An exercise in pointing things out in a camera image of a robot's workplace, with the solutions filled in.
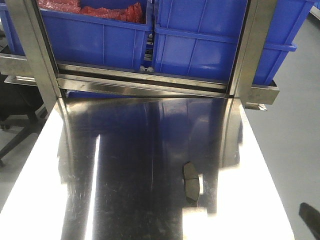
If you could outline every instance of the metal frame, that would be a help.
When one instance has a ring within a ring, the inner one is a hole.
[[[115,93],[138,97],[218,97],[272,104],[279,90],[252,82],[278,0],[248,0],[229,84],[201,78],[131,71],[103,66],[56,63],[36,0],[5,0],[26,57],[0,54],[7,82],[36,85],[52,109],[60,89]]]
[[[317,19],[320,20],[320,9],[318,9],[317,7],[315,6],[312,6],[311,10],[310,10],[310,13],[315,16]]]
[[[6,0],[44,104],[50,112],[61,97],[56,73],[58,67],[36,0]]]

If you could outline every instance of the stainless steel table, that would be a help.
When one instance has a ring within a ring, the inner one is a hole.
[[[3,240],[294,239],[240,100],[223,98],[58,101],[0,226]]]

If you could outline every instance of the blue storage bin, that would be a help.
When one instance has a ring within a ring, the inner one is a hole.
[[[248,0],[157,0],[155,19],[162,28],[239,37],[247,2]]]
[[[137,0],[81,0],[93,8],[125,9]],[[148,35],[152,32],[153,6],[141,0],[146,24],[41,9],[57,60],[139,70],[144,63]],[[12,54],[24,55],[6,4],[0,17]]]
[[[228,81],[238,40],[155,26],[152,65],[156,72]]]
[[[158,73],[229,81],[238,39],[155,26],[152,65]],[[295,45],[266,43],[254,84],[269,85]]]
[[[290,45],[316,0],[278,0],[267,42]],[[239,37],[247,0],[157,0],[162,28]]]
[[[317,2],[315,2],[314,6],[320,10],[320,1],[318,0]]]
[[[253,84],[270,85],[281,64],[289,52],[295,52],[297,46],[266,43],[255,73]]]

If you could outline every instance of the gray floor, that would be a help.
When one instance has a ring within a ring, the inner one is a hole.
[[[298,209],[307,202],[320,210],[320,21],[309,17],[295,43],[297,52],[288,55],[276,75],[281,92],[274,105],[267,112],[246,112],[296,240],[313,240]],[[0,148],[18,130],[0,130]],[[31,135],[3,158],[7,166],[0,168],[0,210],[36,139]]]

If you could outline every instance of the office chair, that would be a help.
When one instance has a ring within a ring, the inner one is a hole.
[[[0,74],[0,127],[3,131],[10,126],[23,129],[0,150],[0,167],[4,167],[2,158],[15,146],[32,133],[40,134],[47,115],[45,108],[36,115],[44,103],[37,87],[5,83],[6,78]],[[27,115],[28,119],[7,119],[11,115]]]

